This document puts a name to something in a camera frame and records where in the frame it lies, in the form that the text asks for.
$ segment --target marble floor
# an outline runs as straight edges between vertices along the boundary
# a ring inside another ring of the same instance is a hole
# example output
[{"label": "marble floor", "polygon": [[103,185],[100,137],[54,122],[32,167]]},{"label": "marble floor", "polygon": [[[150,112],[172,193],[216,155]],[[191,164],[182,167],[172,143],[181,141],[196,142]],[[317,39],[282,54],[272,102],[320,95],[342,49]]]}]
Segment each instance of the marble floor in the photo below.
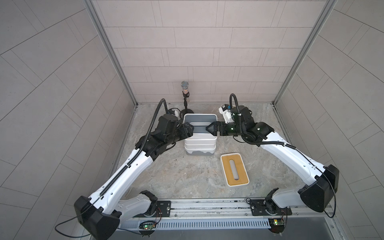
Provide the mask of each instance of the marble floor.
[{"label": "marble floor", "polygon": [[[283,136],[273,106],[269,103],[243,104],[252,111],[255,122],[263,121]],[[156,104],[141,104],[128,135],[119,166],[128,158],[135,143],[149,127]],[[214,113],[218,121],[223,117],[218,112],[221,104],[188,104],[195,113]],[[168,104],[168,108],[182,109],[182,104]],[[158,117],[165,113],[162,107]],[[264,197],[273,188],[286,188],[301,184],[301,179],[275,156],[255,145],[239,143],[231,136],[218,136],[213,156],[189,156],[184,150],[184,141],[159,156],[135,180],[122,199],[136,196],[149,190],[159,199],[166,198],[223,198]],[[229,190],[225,186],[220,156],[238,152],[243,158],[250,183],[244,187]]]}]

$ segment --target round stand base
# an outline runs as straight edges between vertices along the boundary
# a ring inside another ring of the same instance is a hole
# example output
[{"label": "round stand base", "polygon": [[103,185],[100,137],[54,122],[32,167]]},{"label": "round stand base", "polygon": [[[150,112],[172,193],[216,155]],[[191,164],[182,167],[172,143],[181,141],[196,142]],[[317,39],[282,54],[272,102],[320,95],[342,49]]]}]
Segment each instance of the round stand base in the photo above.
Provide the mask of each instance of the round stand base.
[{"label": "round stand base", "polygon": [[187,113],[194,113],[191,109],[183,109],[183,110],[181,110],[181,112],[180,112],[180,119],[182,119],[182,117],[181,117],[181,114],[183,114],[183,116],[184,115],[186,115]]}]

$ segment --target white storage bin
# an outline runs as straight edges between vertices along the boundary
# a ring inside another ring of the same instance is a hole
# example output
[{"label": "white storage bin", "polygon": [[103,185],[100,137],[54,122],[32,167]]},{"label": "white storage bin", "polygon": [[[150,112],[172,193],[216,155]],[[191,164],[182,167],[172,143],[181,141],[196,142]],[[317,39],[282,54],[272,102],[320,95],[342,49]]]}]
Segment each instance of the white storage bin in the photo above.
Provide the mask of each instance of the white storage bin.
[{"label": "white storage bin", "polygon": [[186,150],[188,155],[211,156],[211,155],[213,155],[215,153],[216,145],[215,145],[215,148],[213,148],[213,149],[200,149],[200,150],[197,150],[197,149],[185,148],[185,150]]},{"label": "white storage bin", "polygon": [[214,149],[216,148],[216,143],[214,144],[184,144],[186,149]]},{"label": "white storage bin", "polygon": [[210,144],[215,144],[216,139],[186,139],[184,140],[185,144],[191,144],[191,145],[210,145]]},{"label": "white storage bin", "polygon": [[205,129],[215,121],[217,121],[215,114],[188,113],[184,116],[184,122],[194,126],[193,136],[184,140],[187,154],[212,155],[215,152],[217,136],[213,136]]}]

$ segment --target tile wall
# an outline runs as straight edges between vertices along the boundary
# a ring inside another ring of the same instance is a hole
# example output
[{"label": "tile wall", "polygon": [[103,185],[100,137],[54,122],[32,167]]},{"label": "tile wall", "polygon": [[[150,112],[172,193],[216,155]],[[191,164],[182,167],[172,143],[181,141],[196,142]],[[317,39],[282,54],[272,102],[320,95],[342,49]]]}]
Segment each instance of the tile wall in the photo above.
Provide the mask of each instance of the tile wall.
[{"label": "tile wall", "polygon": [[0,239],[68,239],[134,105],[81,0],[0,1],[0,32]]},{"label": "tile wall", "polygon": [[293,144],[340,170],[350,240],[384,239],[383,12],[381,0],[339,0],[277,104]]},{"label": "tile wall", "polygon": [[140,103],[271,102],[325,1],[93,3]]}]

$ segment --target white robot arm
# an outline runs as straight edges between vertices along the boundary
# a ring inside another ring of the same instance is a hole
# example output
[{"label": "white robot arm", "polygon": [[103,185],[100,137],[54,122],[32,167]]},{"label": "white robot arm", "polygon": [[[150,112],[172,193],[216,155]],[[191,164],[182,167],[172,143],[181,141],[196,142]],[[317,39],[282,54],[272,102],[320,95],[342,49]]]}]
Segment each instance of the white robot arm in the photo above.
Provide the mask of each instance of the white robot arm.
[{"label": "white robot arm", "polygon": [[[284,162],[305,183],[289,189],[273,189],[265,198],[268,213],[273,215],[279,211],[278,208],[287,206],[308,206],[314,211],[323,212],[337,191],[338,169],[332,165],[325,167],[301,153],[264,122],[255,123],[250,110],[238,106],[236,96],[234,98],[236,109],[228,108],[227,104],[220,108],[225,122],[213,122],[206,130],[215,136],[217,132],[220,136],[240,135],[248,144],[261,146]],[[167,108],[167,114],[159,118],[157,128],[151,132],[162,103],[166,107],[162,99],[147,134],[136,143],[136,149],[123,165],[90,197],[81,196],[74,204],[79,222],[97,240],[106,240],[113,234],[120,223],[121,210],[125,212],[124,218],[154,214],[157,198],[148,191],[124,202],[119,201],[139,174],[160,154],[173,147],[167,146],[193,135],[193,126],[182,123],[182,120],[169,114]]]}]

